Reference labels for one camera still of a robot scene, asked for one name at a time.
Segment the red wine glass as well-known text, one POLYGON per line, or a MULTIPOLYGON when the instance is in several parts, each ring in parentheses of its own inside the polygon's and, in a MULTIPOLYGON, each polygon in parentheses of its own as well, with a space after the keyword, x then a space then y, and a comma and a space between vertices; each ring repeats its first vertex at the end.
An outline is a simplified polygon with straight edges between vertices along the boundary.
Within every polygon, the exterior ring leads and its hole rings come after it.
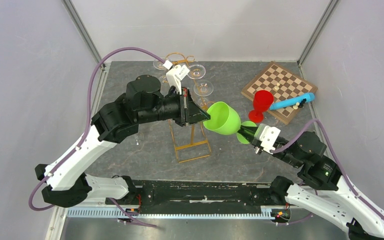
POLYGON ((252 105, 253 110, 248 113, 248 118, 255 124, 261 123, 264 119, 264 112, 269 110, 274 102, 274 96, 267 90, 259 90, 255 93, 252 105))

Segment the green wine glass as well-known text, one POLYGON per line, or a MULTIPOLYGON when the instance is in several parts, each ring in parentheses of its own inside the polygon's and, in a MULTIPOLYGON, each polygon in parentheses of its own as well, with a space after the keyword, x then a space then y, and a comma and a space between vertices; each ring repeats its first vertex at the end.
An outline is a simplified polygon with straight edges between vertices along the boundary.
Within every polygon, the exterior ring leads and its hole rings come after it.
POLYGON ((218 101, 212 104, 206 111, 210 115, 210 120, 205 120, 203 126, 212 132, 220 135, 233 135, 242 144, 249 144, 250 141, 238 133, 242 126, 256 127, 257 125, 252 121, 241 122, 239 114, 223 101, 218 101))

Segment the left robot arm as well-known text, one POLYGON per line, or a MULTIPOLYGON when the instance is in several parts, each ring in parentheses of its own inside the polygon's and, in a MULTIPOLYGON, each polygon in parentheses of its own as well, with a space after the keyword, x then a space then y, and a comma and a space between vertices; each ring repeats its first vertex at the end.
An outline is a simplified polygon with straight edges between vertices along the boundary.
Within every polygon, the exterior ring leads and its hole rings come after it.
POLYGON ((131 204, 137 198, 137 189, 129 176, 96 177, 86 174, 86 169, 103 153, 137 134, 140 124, 173 120, 185 127, 210 118, 193 101, 188 88, 171 87, 163 95, 156 77, 141 75, 127 84, 125 93, 91 118, 87 136, 81 137, 65 156, 35 167, 38 180, 46 183, 41 191, 43 200, 64 208, 95 198, 131 204))

